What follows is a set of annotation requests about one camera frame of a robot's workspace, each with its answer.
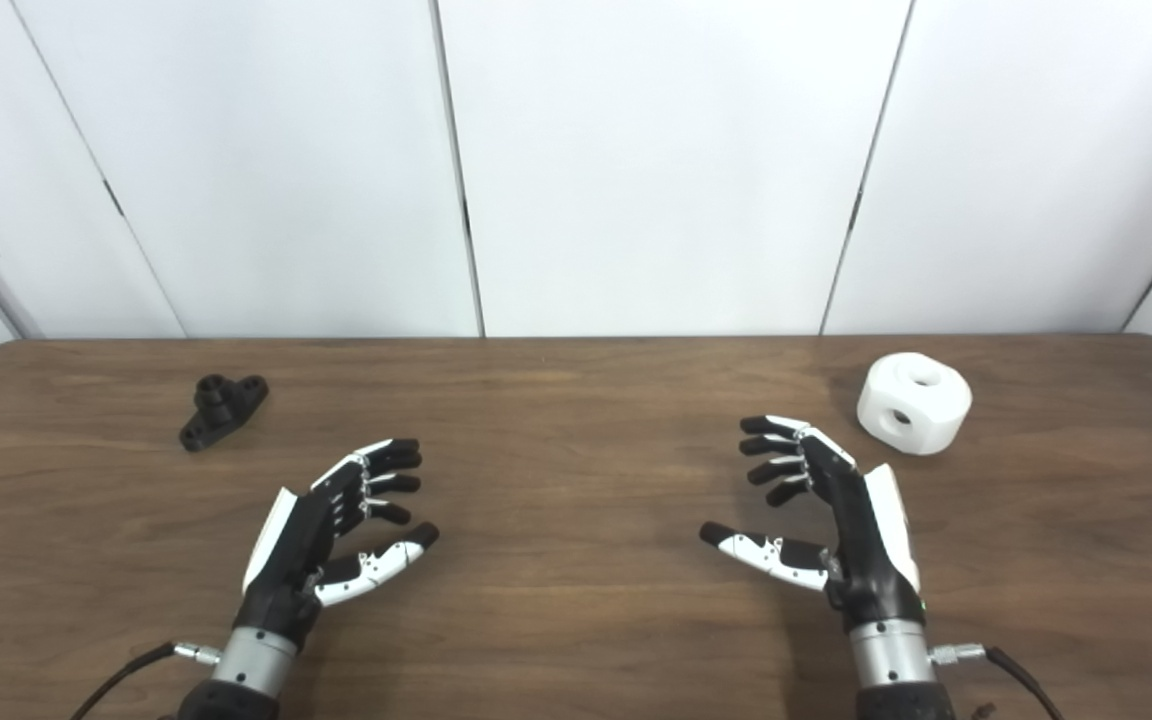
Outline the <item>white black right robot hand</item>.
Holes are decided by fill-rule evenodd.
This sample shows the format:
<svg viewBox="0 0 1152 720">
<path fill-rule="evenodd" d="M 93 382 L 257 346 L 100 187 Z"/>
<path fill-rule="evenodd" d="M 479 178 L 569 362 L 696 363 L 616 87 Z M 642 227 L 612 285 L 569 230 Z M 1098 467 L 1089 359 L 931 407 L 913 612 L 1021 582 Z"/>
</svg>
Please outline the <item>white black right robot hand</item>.
<svg viewBox="0 0 1152 720">
<path fill-rule="evenodd" d="M 890 467 L 864 473 L 858 462 L 820 429 L 787 416 L 746 416 L 742 455 L 765 456 L 748 480 L 768 488 L 781 507 L 813 493 L 835 520 L 835 548 L 801 539 L 740 532 L 707 521 L 702 541 L 788 584 L 826 596 L 846 632 L 879 623 L 925 626 L 922 579 L 914 559 L 908 515 Z"/>
</svg>

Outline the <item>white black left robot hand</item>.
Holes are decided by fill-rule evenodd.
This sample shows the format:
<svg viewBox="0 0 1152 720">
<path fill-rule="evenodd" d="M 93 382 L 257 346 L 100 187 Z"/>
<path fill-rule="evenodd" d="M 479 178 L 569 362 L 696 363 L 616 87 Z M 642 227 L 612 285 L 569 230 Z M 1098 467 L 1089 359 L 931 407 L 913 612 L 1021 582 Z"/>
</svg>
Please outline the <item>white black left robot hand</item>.
<svg viewBox="0 0 1152 720">
<path fill-rule="evenodd" d="M 411 511 L 387 495 L 419 491 L 410 470 L 420 462 L 417 439 L 384 439 L 340 458 L 303 493 L 279 488 L 244 570 L 234 628 L 279 635 L 302 651 L 325 607 L 376 591 L 424 556 L 440 536 L 429 521 L 376 550 L 333 553 L 366 521 L 410 523 Z"/>
</svg>

